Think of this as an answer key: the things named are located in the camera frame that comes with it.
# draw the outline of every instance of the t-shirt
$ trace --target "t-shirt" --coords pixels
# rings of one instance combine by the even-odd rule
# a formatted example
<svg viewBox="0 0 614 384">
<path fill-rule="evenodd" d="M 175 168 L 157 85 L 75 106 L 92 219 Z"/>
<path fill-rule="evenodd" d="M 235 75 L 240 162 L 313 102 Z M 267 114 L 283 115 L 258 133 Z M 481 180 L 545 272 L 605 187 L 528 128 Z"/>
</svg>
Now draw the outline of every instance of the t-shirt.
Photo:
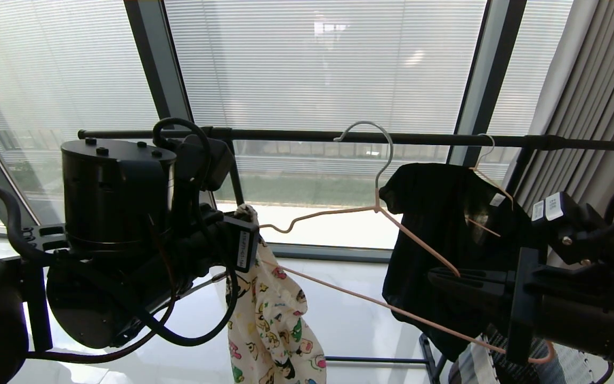
<svg viewBox="0 0 614 384">
<path fill-rule="evenodd" d="M 379 194 L 388 211 L 402 213 L 402 224 L 456 268 L 516 270 L 522 246 L 546 246 L 518 204 L 512 206 L 501 190 L 466 167 L 403 165 Z M 507 333 L 506 319 L 487 316 L 478 303 L 467 303 L 435 289 L 428 280 L 428 271 L 435 267 L 444 265 L 400 231 L 385 275 L 383 298 L 392 306 L 471 337 L 478 336 L 490 322 Z M 397 312 L 392 315 L 423 331 L 451 361 L 468 344 Z"/>
</svg>

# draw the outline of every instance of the floor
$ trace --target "floor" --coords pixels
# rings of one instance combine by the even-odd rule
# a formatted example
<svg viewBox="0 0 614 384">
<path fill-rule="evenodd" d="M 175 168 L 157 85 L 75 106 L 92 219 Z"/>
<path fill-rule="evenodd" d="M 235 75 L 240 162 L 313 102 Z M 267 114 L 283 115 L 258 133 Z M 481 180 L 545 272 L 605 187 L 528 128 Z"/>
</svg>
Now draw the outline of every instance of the floor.
<svg viewBox="0 0 614 384">
<path fill-rule="evenodd" d="M 12 254 L 0 241 L 0 256 Z M 349 290 L 382 299 L 386 265 L 287 260 L 299 270 Z M 309 311 L 304 319 L 332 356 L 422 358 L 419 332 L 396 321 L 388 309 L 295 277 L 304 289 Z M 168 321 L 171 330 L 195 336 L 210 330 L 222 317 L 223 286 L 208 286 L 177 304 Z M 101 354 L 70 337 L 52 320 L 58 351 Z M 429 382 L 424 365 L 329 363 L 328 381 L 338 384 L 423 384 Z M 153 338 L 137 352 L 102 365 L 76 365 L 29 360 L 11 384 L 218 384 L 233 382 L 226 333 L 200 347 L 184 348 Z"/>
</svg>

